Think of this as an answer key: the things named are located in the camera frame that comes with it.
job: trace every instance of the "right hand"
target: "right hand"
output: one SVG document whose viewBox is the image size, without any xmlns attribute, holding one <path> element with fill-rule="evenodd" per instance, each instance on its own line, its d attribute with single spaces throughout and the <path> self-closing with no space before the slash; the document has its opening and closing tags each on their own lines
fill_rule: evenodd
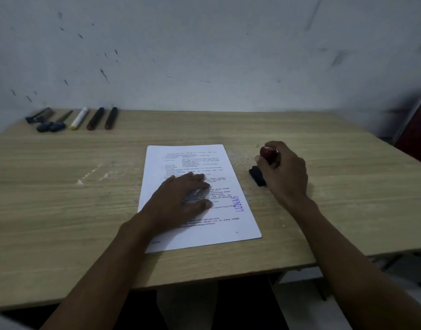
<svg viewBox="0 0 421 330">
<path fill-rule="evenodd" d="M 308 175 L 304 159 L 282 141 L 269 141 L 265 145 L 278 150 L 276 160 L 269 165 L 257 155 L 255 161 L 276 200 L 288 207 L 299 199 L 307 198 Z"/>
</svg>

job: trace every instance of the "paper document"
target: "paper document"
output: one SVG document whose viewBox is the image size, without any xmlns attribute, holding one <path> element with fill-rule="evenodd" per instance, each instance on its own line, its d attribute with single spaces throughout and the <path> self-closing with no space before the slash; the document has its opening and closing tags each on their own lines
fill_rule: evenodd
<svg viewBox="0 0 421 330">
<path fill-rule="evenodd" d="M 223 145 L 148 146 L 139 211 L 168 177 L 190 171 L 205 174 L 210 188 L 192 192 L 186 202 L 207 198 L 212 207 L 180 228 L 156 236 L 147 253 L 261 237 Z"/>
</svg>

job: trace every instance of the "hand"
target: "hand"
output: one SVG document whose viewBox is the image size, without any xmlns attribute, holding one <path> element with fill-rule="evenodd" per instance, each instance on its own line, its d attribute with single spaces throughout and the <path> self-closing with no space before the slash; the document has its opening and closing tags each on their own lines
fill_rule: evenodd
<svg viewBox="0 0 421 330">
<path fill-rule="evenodd" d="M 153 236 L 180 227 L 212 206 L 208 199 L 184 203 L 190 191 L 209 188 L 203 179 L 204 174 L 194 175 L 192 172 L 169 177 L 132 220 L 144 220 L 145 227 Z"/>
<path fill-rule="evenodd" d="M 270 141 L 265 145 L 278 150 L 276 160 L 269 165 L 262 156 L 257 155 L 255 161 L 276 200 L 287 207 L 295 200 L 306 198 L 308 175 L 304 159 L 282 141 Z"/>
</svg>

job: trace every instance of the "purple stamp mark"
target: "purple stamp mark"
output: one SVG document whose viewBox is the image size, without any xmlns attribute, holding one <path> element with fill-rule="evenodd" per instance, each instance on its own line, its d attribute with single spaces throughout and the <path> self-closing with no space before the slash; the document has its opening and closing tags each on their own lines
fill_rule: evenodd
<svg viewBox="0 0 421 330">
<path fill-rule="evenodd" d="M 232 205 L 235 208 L 235 212 L 244 212 L 240 199 L 237 196 L 232 197 Z"/>
</svg>

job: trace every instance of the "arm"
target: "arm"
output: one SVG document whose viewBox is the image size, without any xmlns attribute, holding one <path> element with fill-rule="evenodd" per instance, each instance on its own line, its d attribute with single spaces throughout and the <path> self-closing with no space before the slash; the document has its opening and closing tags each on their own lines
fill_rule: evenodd
<svg viewBox="0 0 421 330">
<path fill-rule="evenodd" d="M 354 329 L 421 329 L 421 305 L 371 263 L 320 212 L 306 194 L 305 161 L 283 142 L 268 165 L 257 156 L 268 188 L 293 216 L 328 280 L 338 305 Z"/>
<path fill-rule="evenodd" d="M 212 205 L 206 199 L 183 203 L 189 191 L 209 187 L 203 179 L 204 175 L 190 172 L 163 182 L 144 208 L 122 224 L 113 242 L 41 329 L 112 329 L 152 238 L 179 227 Z"/>
</svg>

